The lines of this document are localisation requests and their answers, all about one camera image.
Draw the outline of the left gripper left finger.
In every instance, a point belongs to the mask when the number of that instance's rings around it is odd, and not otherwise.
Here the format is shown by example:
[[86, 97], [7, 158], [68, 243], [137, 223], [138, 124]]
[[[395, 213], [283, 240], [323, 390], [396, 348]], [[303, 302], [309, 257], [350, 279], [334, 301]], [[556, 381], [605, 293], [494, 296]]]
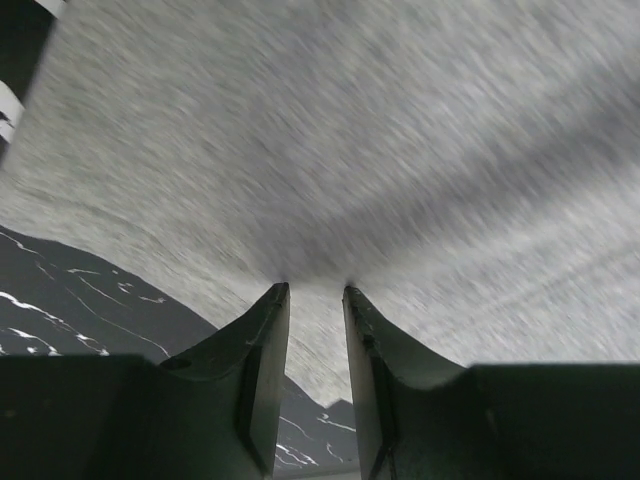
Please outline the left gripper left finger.
[[289, 287], [182, 353], [8, 356], [5, 479], [269, 479], [289, 334]]

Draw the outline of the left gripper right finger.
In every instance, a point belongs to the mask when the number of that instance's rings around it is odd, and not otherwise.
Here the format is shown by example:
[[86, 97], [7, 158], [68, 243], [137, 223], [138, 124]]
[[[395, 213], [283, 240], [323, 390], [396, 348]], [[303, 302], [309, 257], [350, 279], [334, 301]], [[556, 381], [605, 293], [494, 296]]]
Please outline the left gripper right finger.
[[635, 479], [635, 364], [460, 366], [343, 296], [365, 479]]

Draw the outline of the grey t shirt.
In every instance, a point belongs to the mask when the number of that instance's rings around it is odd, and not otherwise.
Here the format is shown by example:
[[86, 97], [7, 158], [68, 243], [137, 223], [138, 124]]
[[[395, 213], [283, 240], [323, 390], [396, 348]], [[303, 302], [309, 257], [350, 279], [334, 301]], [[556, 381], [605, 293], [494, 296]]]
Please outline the grey t shirt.
[[74, 1], [1, 220], [215, 324], [288, 281], [324, 405], [348, 283], [460, 363], [636, 360], [639, 5]]

